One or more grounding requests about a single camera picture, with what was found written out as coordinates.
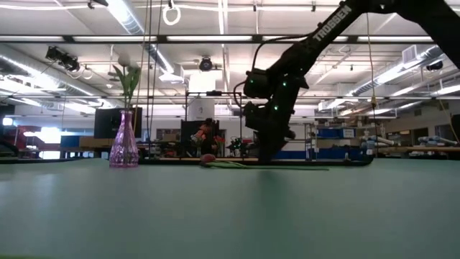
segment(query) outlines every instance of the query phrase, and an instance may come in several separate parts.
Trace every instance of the black screen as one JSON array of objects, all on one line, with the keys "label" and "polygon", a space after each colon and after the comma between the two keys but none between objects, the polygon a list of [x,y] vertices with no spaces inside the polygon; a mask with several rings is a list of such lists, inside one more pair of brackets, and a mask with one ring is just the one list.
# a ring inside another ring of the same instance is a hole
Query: black screen
[{"label": "black screen", "polygon": [[[115,138],[121,124],[121,110],[123,109],[97,109],[94,119],[94,138]],[[135,108],[132,111],[132,127],[134,129]],[[142,108],[137,108],[135,137],[142,137]]]}]

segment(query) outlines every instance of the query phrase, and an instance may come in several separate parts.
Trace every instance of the robotic arm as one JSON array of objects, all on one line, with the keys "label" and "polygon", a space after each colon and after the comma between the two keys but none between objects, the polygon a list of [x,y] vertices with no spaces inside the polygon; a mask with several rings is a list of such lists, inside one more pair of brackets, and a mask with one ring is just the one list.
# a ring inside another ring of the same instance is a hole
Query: robotic arm
[{"label": "robotic arm", "polygon": [[249,102],[244,107],[246,126],[255,130],[260,144],[260,162],[268,162],[295,138],[289,121],[300,88],[308,89],[305,74],[321,52],[349,25],[364,13],[398,13],[419,24],[445,54],[460,68],[460,17],[444,0],[346,0],[309,36],[287,49],[267,70],[254,68],[247,72],[244,94],[267,99],[263,106]]}]

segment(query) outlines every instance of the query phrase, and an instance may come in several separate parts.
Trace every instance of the ceiling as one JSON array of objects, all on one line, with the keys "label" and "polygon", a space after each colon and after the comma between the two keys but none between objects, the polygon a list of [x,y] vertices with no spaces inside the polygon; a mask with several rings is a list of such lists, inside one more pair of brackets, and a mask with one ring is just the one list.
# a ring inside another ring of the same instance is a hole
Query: ceiling
[{"label": "ceiling", "polygon": [[[450,5],[460,5],[458,1],[447,1]],[[251,7],[252,0],[228,0],[230,9]],[[319,22],[325,20],[339,1],[336,0],[317,0],[318,10],[311,12],[287,11],[285,8],[302,7],[305,3],[311,4],[310,1],[301,0],[258,0],[258,6],[283,6],[282,11],[262,10],[258,12],[242,11],[228,12],[224,33],[232,35],[292,35],[305,34],[312,32]],[[97,6],[90,10],[84,6],[87,1],[79,0],[16,0],[2,1],[3,5],[22,6],[22,7],[57,7],[69,6],[75,9],[38,11],[38,10],[12,10],[0,8],[0,35],[125,35],[127,32],[106,9]],[[163,21],[160,8],[152,9],[152,20],[146,22],[147,1],[133,0],[135,15],[139,18],[140,23],[151,27],[152,35],[219,35],[219,12],[204,11],[196,9],[181,9],[180,21],[173,26],[165,24]],[[160,1],[153,1],[153,5],[159,5]],[[217,8],[217,0],[190,0],[175,1],[177,5],[200,6],[204,8]],[[173,12],[168,13],[170,19],[173,19]],[[396,14],[370,14],[369,31],[371,35],[425,35],[425,32],[412,22],[406,21]],[[343,34],[344,35],[365,35],[367,33],[367,22],[365,15],[362,15],[353,25],[351,25]],[[142,59],[143,49],[139,45],[115,45],[114,52],[111,56],[110,45],[72,45],[72,44],[53,44],[61,50],[78,57],[81,64],[87,65],[93,71],[91,79],[79,78],[82,83],[89,85],[108,95],[120,95],[122,93],[119,83],[110,82],[111,76],[107,73],[110,68],[111,60],[116,61],[120,53],[128,53],[132,60],[141,64],[143,62],[143,73],[141,80],[140,95],[152,93],[152,87],[155,82],[155,95],[175,95],[184,94],[183,85],[163,83],[158,80],[161,75],[159,70],[150,70],[148,72],[147,56]],[[50,44],[29,43],[29,44],[8,44],[9,47],[18,50],[40,62],[49,64],[45,59]],[[247,70],[251,69],[254,51],[257,48],[255,44],[227,44],[229,58],[229,89],[237,83],[244,81]],[[258,57],[256,67],[270,67],[290,45],[265,45]],[[410,45],[372,45],[371,56],[374,71],[378,71],[389,64],[401,58],[401,52],[410,47]],[[171,62],[177,65],[183,65],[185,74],[190,75],[197,73],[198,66],[196,60],[203,56],[211,57],[215,64],[223,63],[223,50],[221,44],[164,44],[159,45],[160,52]],[[64,71],[58,65],[52,65],[53,68]],[[452,70],[454,67],[450,61],[445,62],[442,73]],[[360,81],[370,78],[371,63],[369,58],[368,45],[345,45],[335,44],[327,47],[322,55],[317,59],[316,64],[312,67],[306,76],[310,86],[308,91],[301,90],[300,95],[339,95],[340,87],[344,84],[355,85]],[[440,71],[424,71],[423,76],[431,77],[439,74]],[[224,90],[225,84],[221,71],[214,71],[216,77],[216,88]],[[410,86],[421,81],[420,69],[412,71],[403,77],[396,78],[390,82],[401,88]],[[300,104],[317,104],[319,100],[300,100]],[[158,99],[157,104],[171,103],[167,99]]]}]

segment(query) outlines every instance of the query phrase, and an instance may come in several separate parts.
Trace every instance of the table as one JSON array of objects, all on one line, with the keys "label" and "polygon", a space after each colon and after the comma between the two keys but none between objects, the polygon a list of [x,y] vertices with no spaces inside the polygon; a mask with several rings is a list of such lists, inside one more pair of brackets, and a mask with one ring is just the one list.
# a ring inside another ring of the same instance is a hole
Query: table
[{"label": "table", "polygon": [[459,258],[459,168],[402,159],[330,171],[0,165],[0,254]]}]

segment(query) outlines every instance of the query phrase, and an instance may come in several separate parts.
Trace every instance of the pink glass vase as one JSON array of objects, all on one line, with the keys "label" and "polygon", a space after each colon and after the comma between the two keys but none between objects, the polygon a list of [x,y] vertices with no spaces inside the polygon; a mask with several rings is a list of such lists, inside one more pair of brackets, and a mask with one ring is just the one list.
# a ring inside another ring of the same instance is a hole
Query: pink glass vase
[{"label": "pink glass vase", "polygon": [[110,151],[111,168],[135,168],[139,165],[139,153],[131,120],[132,112],[122,110],[120,128]]}]

